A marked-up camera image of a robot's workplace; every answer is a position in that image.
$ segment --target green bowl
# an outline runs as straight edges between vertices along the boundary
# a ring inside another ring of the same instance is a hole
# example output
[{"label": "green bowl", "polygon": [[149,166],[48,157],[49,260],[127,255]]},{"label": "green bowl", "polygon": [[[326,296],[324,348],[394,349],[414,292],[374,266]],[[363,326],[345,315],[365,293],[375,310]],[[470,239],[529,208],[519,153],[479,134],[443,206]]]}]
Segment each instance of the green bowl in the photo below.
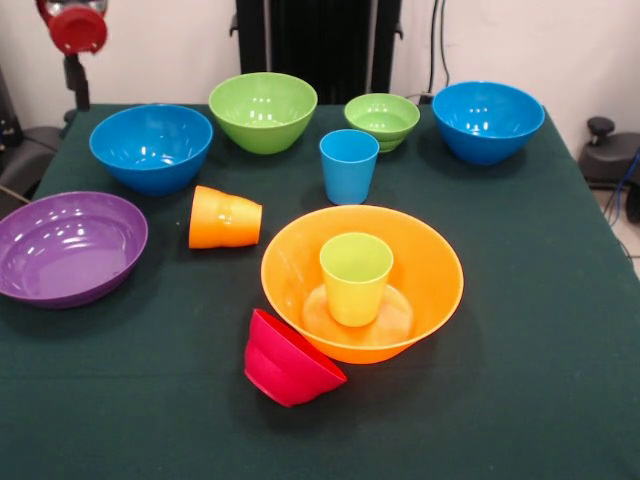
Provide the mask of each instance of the green bowl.
[{"label": "green bowl", "polygon": [[369,93],[351,100],[344,116],[352,128],[370,133],[380,143],[380,152],[390,152],[402,143],[420,120],[413,102],[391,93]]},{"label": "green bowl", "polygon": [[209,95],[220,128],[240,147],[263,155],[289,148],[317,105],[318,95],[307,82],[272,72],[232,77]]}]

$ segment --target pink bowl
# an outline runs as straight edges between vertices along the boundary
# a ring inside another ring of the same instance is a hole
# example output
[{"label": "pink bowl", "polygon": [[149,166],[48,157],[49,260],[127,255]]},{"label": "pink bowl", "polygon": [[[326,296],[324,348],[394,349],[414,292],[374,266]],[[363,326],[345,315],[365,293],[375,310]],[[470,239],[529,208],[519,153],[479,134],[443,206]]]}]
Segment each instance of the pink bowl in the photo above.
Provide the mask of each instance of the pink bowl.
[{"label": "pink bowl", "polygon": [[263,310],[251,317],[244,374],[285,407],[306,403],[347,381],[331,360]]}]

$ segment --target green table cover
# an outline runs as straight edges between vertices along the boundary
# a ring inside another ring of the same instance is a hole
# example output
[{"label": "green table cover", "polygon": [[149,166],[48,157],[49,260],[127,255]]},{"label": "green table cover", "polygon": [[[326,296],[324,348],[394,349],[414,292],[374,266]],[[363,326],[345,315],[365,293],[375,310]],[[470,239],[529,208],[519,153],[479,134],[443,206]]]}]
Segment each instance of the green table cover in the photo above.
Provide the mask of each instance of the green table cover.
[{"label": "green table cover", "polygon": [[515,157],[476,168],[422,110],[379,157],[367,203],[451,242],[460,308],[400,356],[345,365],[344,387],[286,409],[243,376],[249,318],[272,311],[259,276],[271,238],[329,205],[318,141],[347,126],[342,108],[318,107],[271,157],[216,128],[197,183],[262,203],[264,217],[258,246],[209,251],[187,248],[193,188],[143,197],[92,157],[93,128],[121,108],[78,116],[38,196],[121,195],[146,214],[148,247],[93,305],[0,299],[0,479],[640,476],[639,284],[551,121]]}]

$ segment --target cup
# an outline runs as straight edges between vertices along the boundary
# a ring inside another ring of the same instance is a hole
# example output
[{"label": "cup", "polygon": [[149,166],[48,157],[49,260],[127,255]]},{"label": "cup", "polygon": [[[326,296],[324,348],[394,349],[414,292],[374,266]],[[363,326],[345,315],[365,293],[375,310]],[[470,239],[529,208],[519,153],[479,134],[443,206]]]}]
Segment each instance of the cup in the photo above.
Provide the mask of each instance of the cup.
[{"label": "cup", "polygon": [[261,205],[198,185],[191,207],[189,248],[256,245],[261,223]]},{"label": "cup", "polygon": [[322,172],[332,203],[359,204],[367,199],[379,151],[375,137],[360,130],[336,130],[322,137]]},{"label": "cup", "polygon": [[375,320],[393,267],[389,245],[368,233],[336,235],[320,249],[320,266],[334,320],[347,327]]},{"label": "cup", "polygon": [[347,377],[301,335],[255,309],[244,354],[245,376],[285,407],[307,403],[338,388]]}]

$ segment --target yellow-green cup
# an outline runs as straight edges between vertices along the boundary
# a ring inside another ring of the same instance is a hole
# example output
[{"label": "yellow-green cup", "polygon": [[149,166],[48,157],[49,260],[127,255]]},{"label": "yellow-green cup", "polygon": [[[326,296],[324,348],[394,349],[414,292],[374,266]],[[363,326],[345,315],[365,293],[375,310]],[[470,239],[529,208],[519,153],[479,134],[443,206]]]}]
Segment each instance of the yellow-green cup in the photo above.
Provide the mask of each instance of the yellow-green cup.
[{"label": "yellow-green cup", "polygon": [[343,233],[322,246],[320,265],[331,316],[347,327],[374,321],[393,267],[389,245],[368,233]]}]

